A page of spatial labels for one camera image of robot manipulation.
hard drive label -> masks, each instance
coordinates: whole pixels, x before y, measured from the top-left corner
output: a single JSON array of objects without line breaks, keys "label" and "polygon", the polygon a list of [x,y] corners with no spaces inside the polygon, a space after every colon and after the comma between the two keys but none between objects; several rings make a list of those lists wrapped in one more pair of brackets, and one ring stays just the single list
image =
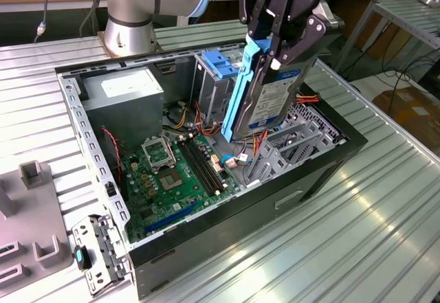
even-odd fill
[{"label": "hard drive label", "polygon": [[300,69],[295,69],[280,73],[278,77],[282,80],[263,86],[254,113],[249,121],[251,129],[264,126],[278,117],[286,99],[289,97],[289,88],[298,79],[300,72]]}]

red cable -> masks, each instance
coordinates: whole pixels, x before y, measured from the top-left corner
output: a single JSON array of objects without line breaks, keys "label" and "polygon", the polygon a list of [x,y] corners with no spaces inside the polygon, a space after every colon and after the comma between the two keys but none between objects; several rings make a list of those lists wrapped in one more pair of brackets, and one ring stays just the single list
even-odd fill
[{"label": "red cable", "polygon": [[119,156],[119,148],[118,148],[118,143],[116,138],[110,133],[110,131],[108,131],[105,128],[101,128],[102,131],[104,131],[108,136],[110,136],[111,141],[113,142],[113,145],[115,146],[116,149],[116,159],[118,160],[118,174],[119,174],[119,183],[121,183],[121,177],[122,177],[122,169],[121,169],[121,158]]}]

ram slot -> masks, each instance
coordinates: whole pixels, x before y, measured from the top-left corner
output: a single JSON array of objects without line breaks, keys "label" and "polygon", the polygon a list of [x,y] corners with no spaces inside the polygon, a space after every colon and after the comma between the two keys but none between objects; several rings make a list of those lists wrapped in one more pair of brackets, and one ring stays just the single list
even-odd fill
[{"label": "ram slot", "polygon": [[214,183],[215,189],[218,191],[223,191],[223,186],[221,185],[219,178],[216,176],[214,170],[210,167],[203,154],[201,154],[200,150],[195,146],[194,143],[190,143],[189,149],[193,153],[193,155],[200,160],[200,165],[203,168],[203,171]]},{"label": "ram slot", "polygon": [[202,186],[205,188],[206,193],[211,197],[215,193],[215,187],[210,183],[209,177],[203,171],[203,168],[198,164],[197,160],[193,154],[189,151],[189,143],[182,143],[179,146],[180,151],[184,155],[186,161],[190,165],[192,171],[194,171],[198,180],[200,180]]}]

yellow cable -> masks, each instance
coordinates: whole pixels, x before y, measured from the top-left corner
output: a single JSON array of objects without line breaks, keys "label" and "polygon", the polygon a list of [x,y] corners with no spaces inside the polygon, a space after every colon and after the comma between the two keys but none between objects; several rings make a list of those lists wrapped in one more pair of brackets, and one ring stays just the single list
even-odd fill
[{"label": "yellow cable", "polygon": [[173,129],[181,128],[185,123],[185,118],[186,118],[186,109],[184,109],[184,114],[181,116],[181,120],[180,120],[179,124],[177,126],[174,126]]}]

metal frame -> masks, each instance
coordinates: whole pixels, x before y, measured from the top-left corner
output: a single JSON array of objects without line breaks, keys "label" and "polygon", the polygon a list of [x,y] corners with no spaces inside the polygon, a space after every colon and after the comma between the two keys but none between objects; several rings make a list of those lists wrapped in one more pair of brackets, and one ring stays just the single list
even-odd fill
[{"label": "metal frame", "polygon": [[432,9],[418,0],[372,1],[340,52],[334,67],[335,71],[339,71],[342,65],[345,64],[351,48],[355,45],[359,35],[375,13],[380,14],[383,18],[365,43],[365,46],[362,48],[363,50],[366,50],[376,41],[389,23],[394,23],[401,29],[406,30],[433,49],[440,47],[440,38],[437,31],[437,28],[440,26],[440,11],[438,9]]},{"label": "metal frame", "polygon": [[[245,32],[238,21],[156,31],[164,49]],[[0,171],[33,159],[48,162],[68,231],[105,211],[84,169],[53,68],[106,58],[98,38],[0,48]],[[301,302],[330,300],[343,291],[359,295],[351,296],[358,302],[430,302],[438,293],[439,158],[322,62],[306,82],[368,145],[317,196],[154,293],[150,302],[232,302],[257,293],[267,301]],[[69,239],[73,248],[73,234]],[[94,302],[127,302],[133,292],[126,280]],[[92,301],[76,265],[2,303],[72,297]]]}]

